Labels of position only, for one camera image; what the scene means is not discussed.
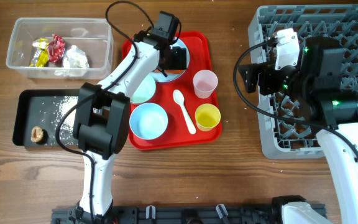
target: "green light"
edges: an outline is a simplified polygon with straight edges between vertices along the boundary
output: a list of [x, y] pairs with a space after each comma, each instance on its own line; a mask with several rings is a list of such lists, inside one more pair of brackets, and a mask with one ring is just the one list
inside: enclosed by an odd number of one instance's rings
[[340, 105], [341, 104], [341, 102], [339, 102], [338, 100], [333, 100], [333, 105], [334, 106], [337, 106], [337, 105]]

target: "red snack bag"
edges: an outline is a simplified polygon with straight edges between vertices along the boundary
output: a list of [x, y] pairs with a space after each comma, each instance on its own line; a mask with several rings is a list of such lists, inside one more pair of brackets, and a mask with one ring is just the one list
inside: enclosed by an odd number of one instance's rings
[[53, 40], [49, 43], [47, 47], [47, 52], [49, 54], [49, 62], [57, 63], [62, 59], [65, 52], [65, 41], [58, 35], [53, 35]]

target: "gray basket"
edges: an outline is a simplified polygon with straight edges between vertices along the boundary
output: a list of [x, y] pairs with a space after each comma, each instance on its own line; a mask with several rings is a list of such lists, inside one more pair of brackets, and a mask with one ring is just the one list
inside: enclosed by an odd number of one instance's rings
[[[280, 29], [293, 28], [301, 41], [323, 35], [341, 42], [346, 50], [342, 62], [341, 88], [358, 93], [358, 4], [315, 6], [261, 6], [248, 27], [250, 46], [259, 44]], [[275, 49], [262, 47], [251, 52], [252, 63], [275, 57]], [[259, 95], [258, 107], [280, 116], [296, 114], [297, 101], [288, 97], [282, 106], [281, 93]], [[258, 113], [263, 154], [269, 159], [312, 159], [324, 156], [315, 133], [308, 126], [292, 125]]]

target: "pink cup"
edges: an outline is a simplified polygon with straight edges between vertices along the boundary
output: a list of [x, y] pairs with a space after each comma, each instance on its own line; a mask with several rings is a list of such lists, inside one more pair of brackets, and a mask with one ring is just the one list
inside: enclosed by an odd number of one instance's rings
[[208, 98], [218, 86], [218, 78], [212, 71], [200, 70], [193, 78], [194, 92], [201, 99]]

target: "wood grain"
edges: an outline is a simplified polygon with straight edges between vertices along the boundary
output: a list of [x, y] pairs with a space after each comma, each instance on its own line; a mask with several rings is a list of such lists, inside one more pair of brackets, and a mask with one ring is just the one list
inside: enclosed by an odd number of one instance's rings
[[[83, 160], [57, 147], [13, 145], [19, 94], [26, 89], [79, 88], [84, 80], [27, 79], [5, 65], [13, 25], [20, 17], [103, 17], [108, 1], [0, 0], [0, 223], [49, 223], [51, 209], [74, 205], [83, 189]], [[260, 5], [349, 4], [356, 1], [139, 1], [153, 20], [160, 10], [181, 19], [183, 30], [209, 40], [223, 133], [214, 143], [141, 152], [129, 143], [117, 156], [112, 192], [116, 205], [195, 206], [269, 203], [272, 197], [300, 194], [325, 203], [329, 218], [341, 218], [325, 159], [271, 161], [262, 154], [257, 114], [232, 86], [232, 69], [249, 47], [247, 27]], [[128, 34], [147, 21], [131, 7], [112, 9], [111, 20]], [[114, 33], [114, 54], [123, 38]], [[120, 61], [114, 58], [114, 66]], [[257, 95], [248, 95], [258, 103]]]

